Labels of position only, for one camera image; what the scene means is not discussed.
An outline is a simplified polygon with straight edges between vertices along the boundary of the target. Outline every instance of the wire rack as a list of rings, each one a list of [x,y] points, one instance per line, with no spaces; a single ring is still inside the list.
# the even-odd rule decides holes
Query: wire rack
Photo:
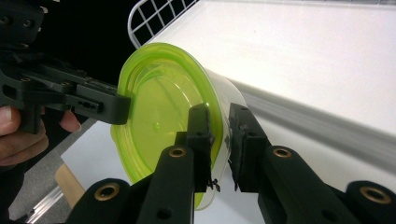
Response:
[[[128,35],[136,49],[149,42],[199,0],[141,0],[128,18]],[[305,2],[393,5],[396,0],[289,0]]]

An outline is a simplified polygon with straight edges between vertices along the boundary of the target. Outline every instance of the white wire basket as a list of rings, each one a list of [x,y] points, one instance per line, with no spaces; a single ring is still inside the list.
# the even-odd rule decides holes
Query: white wire basket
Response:
[[[128,18],[128,35],[136,49],[168,27],[198,0],[141,0]]]

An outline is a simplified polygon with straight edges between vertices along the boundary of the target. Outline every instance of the human hand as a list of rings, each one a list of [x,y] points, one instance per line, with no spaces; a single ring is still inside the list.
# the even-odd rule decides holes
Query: human hand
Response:
[[[49,145],[44,123],[37,134],[18,131],[20,111],[11,106],[0,107],[0,166],[27,161],[43,152]],[[76,132],[81,125],[71,111],[66,111],[60,125],[69,132]]]

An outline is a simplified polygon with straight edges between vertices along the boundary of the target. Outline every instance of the lime green lid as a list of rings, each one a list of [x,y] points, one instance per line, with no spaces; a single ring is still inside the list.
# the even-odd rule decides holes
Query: lime green lid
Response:
[[[122,67],[119,94],[131,97],[129,118],[111,134],[133,183],[154,172],[161,152],[187,131],[190,107],[205,103],[210,114],[212,167],[223,135],[217,95],[205,69],[189,53],[154,43],[138,49]]]

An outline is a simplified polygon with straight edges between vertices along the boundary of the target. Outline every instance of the black mechanical arm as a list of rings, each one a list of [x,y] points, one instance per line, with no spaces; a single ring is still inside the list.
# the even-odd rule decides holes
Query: black mechanical arm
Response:
[[[30,49],[44,20],[36,1],[0,1],[0,105],[21,111],[21,130],[37,133],[41,107],[111,124],[126,122],[130,99],[117,87],[87,77],[68,62]]]
[[[188,130],[163,150],[152,175],[131,187],[119,179],[97,182],[66,223],[193,223],[194,193],[207,187],[219,191],[210,176],[213,137],[207,113],[205,105],[191,108]],[[370,181],[352,182],[346,192],[334,189],[297,152],[272,146],[248,108],[231,105],[229,120],[235,190],[258,193],[265,223],[396,223],[391,190]]]

